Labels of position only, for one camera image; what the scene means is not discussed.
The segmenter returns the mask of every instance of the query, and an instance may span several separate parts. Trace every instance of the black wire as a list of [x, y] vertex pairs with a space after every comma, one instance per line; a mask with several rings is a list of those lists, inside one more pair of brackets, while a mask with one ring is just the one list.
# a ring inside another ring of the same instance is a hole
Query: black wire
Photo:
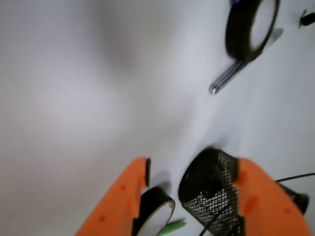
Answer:
[[299, 176], [292, 176], [292, 177], [288, 177], [288, 178], [282, 178], [282, 179], [277, 180], [276, 182], [280, 183], [280, 182], [283, 182], [283, 181], [296, 179], [296, 178], [303, 178], [303, 177], [308, 177], [308, 176], [315, 176], [315, 173], [309, 173], [309, 174], [304, 174], [304, 175], [299, 175]]
[[203, 236], [204, 233], [208, 230], [208, 228], [210, 227], [210, 225], [222, 214], [222, 212], [224, 212], [228, 207], [230, 206], [230, 204], [225, 205], [225, 207], [223, 207], [217, 214], [215, 217], [213, 217], [209, 223], [205, 226], [205, 228], [201, 231], [201, 233], [199, 234], [199, 236]]

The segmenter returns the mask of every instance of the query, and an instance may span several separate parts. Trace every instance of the blue object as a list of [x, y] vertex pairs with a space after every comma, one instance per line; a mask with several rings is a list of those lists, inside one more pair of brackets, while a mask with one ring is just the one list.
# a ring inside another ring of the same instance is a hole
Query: blue object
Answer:
[[237, 4], [240, 0], [231, 0], [232, 5]]

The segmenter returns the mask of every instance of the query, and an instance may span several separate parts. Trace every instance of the orange plastic part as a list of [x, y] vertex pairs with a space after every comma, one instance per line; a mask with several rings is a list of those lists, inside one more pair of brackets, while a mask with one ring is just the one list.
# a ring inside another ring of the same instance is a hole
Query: orange plastic part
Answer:
[[295, 204], [259, 166], [239, 158], [239, 214], [245, 217], [247, 236], [310, 236]]
[[131, 236], [146, 187], [147, 158], [135, 159], [91, 212], [76, 236]]

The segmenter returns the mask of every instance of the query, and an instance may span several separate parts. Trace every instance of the green object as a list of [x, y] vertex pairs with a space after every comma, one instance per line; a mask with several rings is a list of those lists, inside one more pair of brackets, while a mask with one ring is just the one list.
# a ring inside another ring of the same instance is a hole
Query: green object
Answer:
[[175, 230], [178, 230], [186, 225], [186, 221], [184, 220], [178, 220], [172, 223], [169, 223], [165, 226], [165, 228], [159, 233], [158, 236], [169, 234]]

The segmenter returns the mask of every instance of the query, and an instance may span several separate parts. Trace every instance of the roll of black tape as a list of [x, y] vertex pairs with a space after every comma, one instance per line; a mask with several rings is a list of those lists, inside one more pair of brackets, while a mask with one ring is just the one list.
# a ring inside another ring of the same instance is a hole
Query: roll of black tape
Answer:
[[139, 218], [134, 219], [132, 236], [157, 236], [167, 225], [175, 202], [161, 188], [155, 187], [141, 196]]
[[225, 36], [228, 54], [241, 61], [256, 59], [275, 25], [280, 0], [240, 0], [231, 8]]

